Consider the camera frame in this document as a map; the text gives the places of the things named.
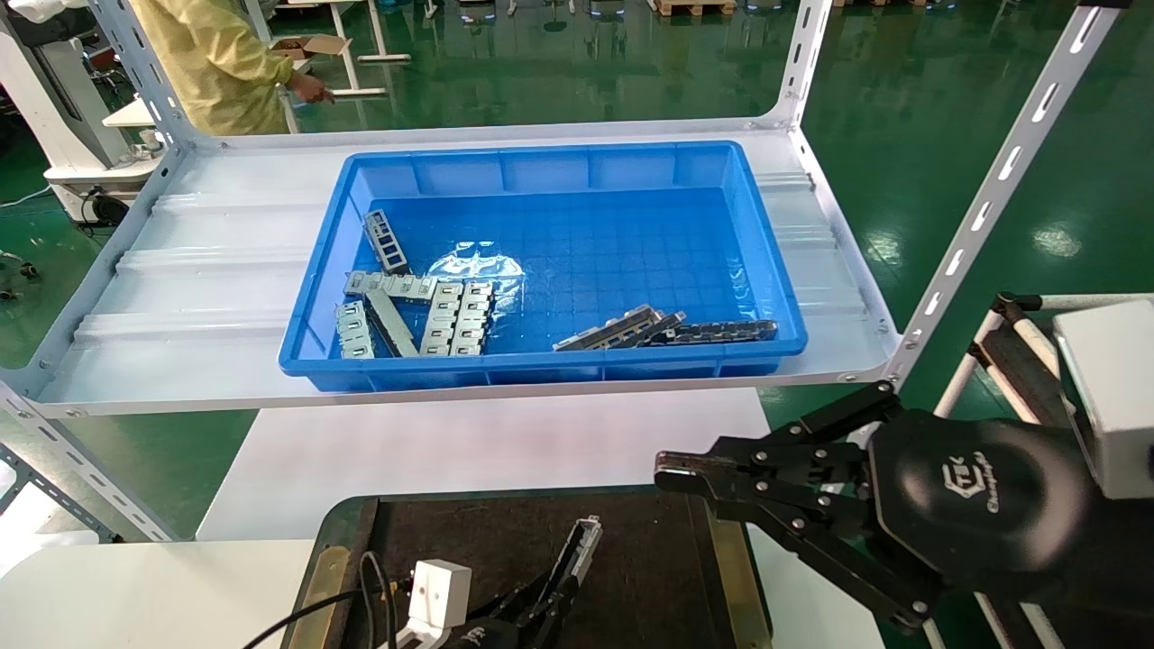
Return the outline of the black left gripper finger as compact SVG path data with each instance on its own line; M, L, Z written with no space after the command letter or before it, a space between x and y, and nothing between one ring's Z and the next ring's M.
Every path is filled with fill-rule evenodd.
M578 579L560 579L555 584L544 584L518 617L519 648L556 648L565 616L572 612L578 592Z
M499 621L499 627L511 628L514 632L552 632L550 592L552 585L547 580L532 580L516 585L496 600L496 607L490 611L490 620Z

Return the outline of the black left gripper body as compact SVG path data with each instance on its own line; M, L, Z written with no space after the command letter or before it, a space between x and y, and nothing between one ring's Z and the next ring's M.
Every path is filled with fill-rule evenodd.
M511 624L509 622L472 622L454 632L451 648L490 649L511 648Z

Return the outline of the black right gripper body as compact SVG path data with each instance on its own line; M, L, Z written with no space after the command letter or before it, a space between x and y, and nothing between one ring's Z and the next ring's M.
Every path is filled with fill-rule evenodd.
M879 525L949 587L1017 600L1076 590L1099 488L1071 432L902 412L868 455Z

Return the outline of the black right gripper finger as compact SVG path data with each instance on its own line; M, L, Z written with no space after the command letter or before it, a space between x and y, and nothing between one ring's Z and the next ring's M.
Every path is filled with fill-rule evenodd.
M891 383L865 385L763 438L719 438L709 452L660 452L655 487L717 502L769 497L800 503L802 488L865 484L868 452L852 433L900 415Z
M941 579L900 557L863 551L795 506L767 498L714 498L718 519L757 525L874 616L905 632L923 628L939 603Z

